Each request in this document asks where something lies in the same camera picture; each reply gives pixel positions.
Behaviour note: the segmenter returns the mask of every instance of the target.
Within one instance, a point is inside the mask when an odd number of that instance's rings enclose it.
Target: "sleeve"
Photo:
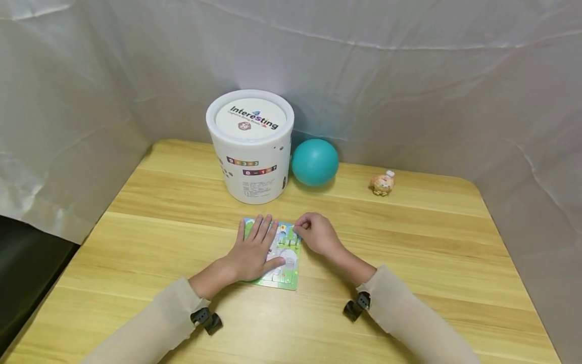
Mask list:
[[[172,283],[134,318],[96,347],[82,364],[155,364],[190,337],[190,314],[210,302],[199,298],[185,278]]]
[[[370,316],[426,364],[479,364],[465,340],[416,298],[385,266],[358,287],[370,294]]]

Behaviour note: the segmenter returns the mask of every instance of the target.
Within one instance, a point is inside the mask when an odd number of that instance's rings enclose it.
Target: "teal ball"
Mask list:
[[[315,187],[333,179],[339,167],[338,152],[322,139],[310,139],[298,145],[291,159],[291,169],[299,182]]]

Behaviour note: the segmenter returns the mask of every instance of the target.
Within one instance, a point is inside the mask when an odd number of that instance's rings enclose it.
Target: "small figurine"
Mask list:
[[[370,187],[376,196],[386,196],[394,188],[394,172],[388,170],[386,174],[372,178]]]

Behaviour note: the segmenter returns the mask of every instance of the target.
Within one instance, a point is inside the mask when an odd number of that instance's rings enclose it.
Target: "forearm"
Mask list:
[[[422,363],[479,363],[467,342],[384,266],[358,291],[370,293],[370,316]]]
[[[189,280],[180,278],[96,347],[82,363],[158,363],[194,331],[190,315],[207,307],[209,300],[233,280],[232,272],[220,260]]]

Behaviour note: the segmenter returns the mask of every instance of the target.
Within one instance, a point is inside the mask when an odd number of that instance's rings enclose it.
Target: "finger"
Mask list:
[[[273,269],[280,267],[280,266],[284,266],[284,265],[285,265],[285,258],[283,258],[283,257],[277,257],[277,258],[273,258],[271,260],[267,260],[262,267],[262,274],[264,275],[264,274],[272,271]]]
[[[269,225],[271,225],[271,220],[273,220],[273,216],[271,215],[267,215],[267,217],[265,217],[265,220],[263,220],[261,227],[258,229],[257,236],[255,238],[255,241],[257,241],[258,243],[262,243],[263,239],[265,239],[265,235],[269,230]]]
[[[244,219],[239,222],[239,230],[236,233],[235,245],[240,244],[244,241]]]
[[[297,221],[295,221],[294,225],[301,226],[305,223],[310,223],[314,215],[316,215],[316,213],[304,213],[297,219]]]
[[[305,241],[308,240],[310,230],[307,230],[302,226],[294,226],[293,231],[295,232],[295,234],[299,235],[301,239]]]
[[[249,232],[249,235],[247,236],[245,241],[253,241],[254,240],[255,236],[257,236],[258,228],[261,226],[261,223],[262,223],[262,215],[258,215],[257,218],[255,219],[255,223],[253,224],[253,227],[251,228],[251,231]]]
[[[271,225],[271,229],[265,235],[265,238],[262,240],[263,244],[267,247],[271,246],[273,240],[275,240],[275,235],[277,234],[277,228],[279,227],[279,221],[273,221]]]

